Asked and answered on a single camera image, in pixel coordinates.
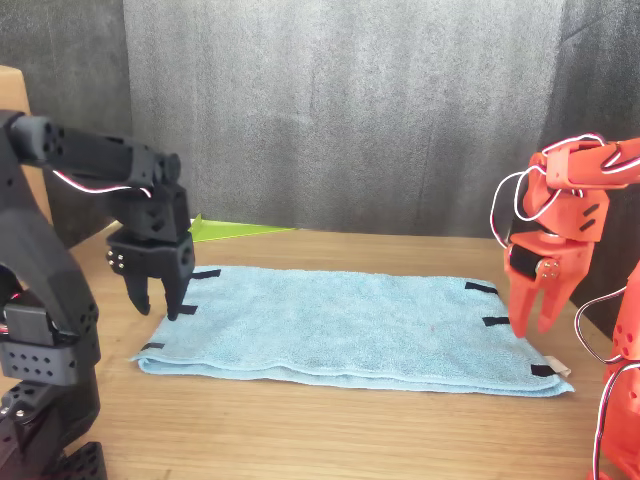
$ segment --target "light blue towel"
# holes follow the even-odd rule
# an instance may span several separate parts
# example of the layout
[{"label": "light blue towel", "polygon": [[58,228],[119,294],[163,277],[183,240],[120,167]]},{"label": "light blue towel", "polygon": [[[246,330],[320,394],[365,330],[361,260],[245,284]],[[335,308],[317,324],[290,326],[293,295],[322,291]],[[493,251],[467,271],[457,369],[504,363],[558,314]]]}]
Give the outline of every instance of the light blue towel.
[{"label": "light blue towel", "polygon": [[487,282],[252,267],[196,272],[183,305],[195,312],[164,318],[134,357],[143,371],[529,397],[573,391],[514,336]]}]

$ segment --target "black tape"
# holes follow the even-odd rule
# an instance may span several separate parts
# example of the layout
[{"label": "black tape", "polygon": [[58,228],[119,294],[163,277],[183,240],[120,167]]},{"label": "black tape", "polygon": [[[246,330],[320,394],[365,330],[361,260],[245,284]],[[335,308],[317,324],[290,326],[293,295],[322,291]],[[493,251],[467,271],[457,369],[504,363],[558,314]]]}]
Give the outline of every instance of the black tape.
[{"label": "black tape", "polygon": [[494,325],[509,325],[509,317],[482,317],[485,327]]},{"label": "black tape", "polygon": [[584,212],[582,212],[582,215],[584,215],[585,217],[588,217],[593,212],[595,212],[599,207],[600,207],[599,203],[594,203],[589,208],[587,208]]},{"label": "black tape", "polygon": [[145,350],[147,350],[148,348],[159,348],[159,349],[163,349],[164,348],[164,343],[147,343],[144,347],[142,347],[140,349],[141,352],[144,352]]},{"label": "black tape", "polygon": [[549,365],[531,365],[531,374],[536,377],[550,377],[555,375],[556,372]]},{"label": "black tape", "polygon": [[596,223],[596,220],[595,218],[592,218],[591,220],[589,220],[587,223],[585,223],[580,227],[580,231],[584,232],[586,229],[593,227],[594,223]]},{"label": "black tape", "polygon": [[480,285],[479,283],[467,282],[464,286],[465,290],[480,290],[485,293],[495,293],[498,294],[498,290],[493,287],[487,287],[486,285]]},{"label": "black tape", "polygon": [[219,277],[220,269],[217,270],[207,270],[205,272],[193,272],[191,274],[192,280],[202,280],[203,278],[211,278],[211,277]]},{"label": "black tape", "polygon": [[198,309],[197,305],[180,305],[180,308],[178,309],[178,313],[182,315],[193,315],[194,313],[196,313],[197,309]]}]

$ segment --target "wire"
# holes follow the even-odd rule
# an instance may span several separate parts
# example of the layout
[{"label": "wire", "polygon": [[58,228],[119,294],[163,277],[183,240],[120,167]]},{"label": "wire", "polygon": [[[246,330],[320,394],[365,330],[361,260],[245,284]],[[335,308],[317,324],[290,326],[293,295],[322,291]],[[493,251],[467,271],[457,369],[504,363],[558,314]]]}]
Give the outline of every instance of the wire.
[{"label": "wire", "polygon": [[604,141],[604,138],[602,138],[600,135],[598,135],[597,133],[585,133],[583,135],[579,135],[577,137],[570,137],[570,138],[566,138],[564,140],[561,140],[559,142],[553,143],[551,145],[549,145],[548,147],[543,148],[540,153],[542,153],[545,157],[547,156],[547,153],[550,150],[553,150],[554,148],[558,148],[561,145],[565,145],[567,143],[571,143],[571,142],[577,142],[580,140],[583,140],[585,138],[590,138],[592,140],[597,140],[600,142],[600,146],[604,147],[606,145],[606,142]]},{"label": "wire", "polygon": [[496,225],[493,219],[493,211],[496,207],[496,199],[498,198],[498,192],[500,191],[500,188],[502,188],[502,185],[504,185],[504,183],[507,180],[509,180],[510,178],[516,177],[518,175],[522,175],[523,173],[524,172],[516,172],[504,177],[502,181],[498,184],[498,188],[496,188],[496,193],[493,194],[493,202],[491,203],[491,213],[489,214],[489,224],[491,225],[491,231],[493,232],[493,236],[496,237],[496,240],[498,240],[498,243],[502,245],[502,248],[507,248],[507,243],[500,237],[500,234],[498,233],[498,229],[496,228]]},{"label": "wire", "polygon": [[575,316],[574,322],[573,322],[574,323],[574,327],[576,329],[576,335],[578,336],[578,340],[580,340],[580,343],[582,343],[582,346],[584,348],[586,348],[589,351],[589,353],[591,355],[593,355],[594,358],[596,358],[600,362],[602,362],[604,364],[607,364],[607,365],[610,365],[612,363],[618,363],[619,361],[623,360],[622,355],[616,355],[615,357],[609,358],[607,360],[605,360],[600,355],[598,355],[595,352],[595,350],[593,348],[591,348],[591,345],[589,345],[589,343],[585,340],[584,336],[582,335],[582,331],[580,330],[580,318],[582,317],[582,314],[584,313],[584,311],[588,307],[593,305],[594,303],[603,302],[604,300],[609,300],[610,298],[617,297],[622,292],[624,292],[626,289],[627,289],[627,287],[624,286],[621,289],[616,290],[615,292],[609,293],[607,295],[603,295],[602,297],[594,298],[593,300],[589,300],[587,303],[585,303],[583,306],[581,306],[578,309],[578,311],[576,312],[576,316]]},{"label": "wire", "polygon": [[529,168],[527,168],[524,172],[522,172],[522,175],[520,175],[520,178],[518,179],[518,185],[516,186],[516,193],[513,196],[513,210],[515,211],[517,217],[520,220],[523,220],[525,222],[531,222],[533,220],[538,219],[540,217],[540,215],[542,215],[544,212],[546,212],[549,209],[549,207],[551,207],[551,205],[553,205],[553,202],[555,202],[558,199],[558,196],[560,195],[560,193],[562,193],[562,190],[556,190],[556,192],[547,199],[547,201],[544,203],[542,208],[540,208],[540,210],[538,210],[538,213],[536,213],[534,216],[532,216],[532,217],[523,217],[522,215],[520,215],[520,212],[518,211],[518,197],[520,196],[520,185],[522,184],[522,180],[524,179],[524,177],[531,170],[538,170],[543,175],[545,175],[545,176],[547,175],[546,170],[544,170],[540,165],[532,165]]},{"label": "wire", "polygon": [[605,384],[604,390],[602,392],[602,398],[600,399],[600,407],[598,408],[598,426],[596,428],[596,434],[593,439],[593,458],[591,462],[591,467],[593,470],[593,478],[598,480],[600,478],[600,446],[602,443],[602,434],[604,433],[604,423],[605,418],[607,416],[607,407],[609,405],[609,397],[611,396],[611,391],[613,390],[613,386],[618,380],[618,377],[627,370],[631,370],[632,368],[639,368],[640,362],[631,362],[624,367],[621,367],[616,373],[609,377],[609,380]]},{"label": "wire", "polygon": [[610,168],[613,164],[615,164],[620,157],[622,156],[622,152],[620,151],[620,149],[618,148],[616,150],[616,153],[614,153],[611,158],[609,160],[607,160],[601,167],[602,173],[604,173],[605,175],[610,175],[612,173],[620,173],[620,172],[624,172],[625,170],[629,170],[630,168],[636,167],[638,165],[640,165],[640,156],[629,159],[629,160],[625,160],[624,162],[621,162],[617,168]]},{"label": "wire", "polygon": [[[65,176],[64,174],[60,173],[57,170],[54,170],[53,173],[55,173],[58,178],[60,178],[64,182],[68,183],[73,188],[76,188],[76,189],[80,190],[81,192],[85,192],[85,193],[93,193],[93,194],[109,193],[109,192],[115,192],[115,191],[118,191],[118,190],[128,190],[130,188],[135,188],[135,187],[126,187],[124,185],[117,185],[115,187],[108,187],[108,188],[87,188],[84,185],[80,185],[79,183],[75,182],[74,180],[71,180],[69,177]],[[147,197],[151,198],[151,192],[149,190],[147,190],[146,188],[142,188],[142,187],[140,187],[140,190],[142,190]]]}]

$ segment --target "gray curtain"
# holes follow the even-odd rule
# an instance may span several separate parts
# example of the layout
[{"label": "gray curtain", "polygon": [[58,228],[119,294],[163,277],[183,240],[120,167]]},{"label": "gray curtain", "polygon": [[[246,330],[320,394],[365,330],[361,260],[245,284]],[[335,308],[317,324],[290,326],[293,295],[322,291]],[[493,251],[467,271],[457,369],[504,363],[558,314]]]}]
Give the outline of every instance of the gray curtain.
[{"label": "gray curtain", "polygon": [[[78,128],[131,134],[122,0],[0,0],[0,64],[22,70],[31,111]],[[109,219],[96,199],[45,175],[67,246]]]},{"label": "gray curtain", "polygon": [[[125,0],[133,129],[193,213],[489,236],[556,70],[559,0]],[[498,212],[511,219],[508,202]]]}]

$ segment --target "table surface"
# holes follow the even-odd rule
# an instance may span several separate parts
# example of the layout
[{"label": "table surface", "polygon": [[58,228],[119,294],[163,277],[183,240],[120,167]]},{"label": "table surface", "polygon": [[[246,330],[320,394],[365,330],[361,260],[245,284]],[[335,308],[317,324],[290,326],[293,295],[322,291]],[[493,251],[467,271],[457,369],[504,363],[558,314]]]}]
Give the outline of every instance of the table surface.
[{"label": "table surface", "polygon": [[[573,305],[548,334],[532,326],[528,336],[573,371],[576,393],[555,398],[160,377],[128,359],[165,314],[162,285],[150,283],[151,313],[138,314],[104,260],[105,237],[74,249],[100,307],[102,411],[72,448],[102,442],[110,480],[586,478],[603,368],[575,338]],[[495,283],[503,300],[509,287],[502,249],[485,239],[298,230],[198,243],[196,259],[198,265],[471,277]],[[610,342],[584,323],[587,339],[608,353]],[[14,383],[0,378],[0,390]]]}]

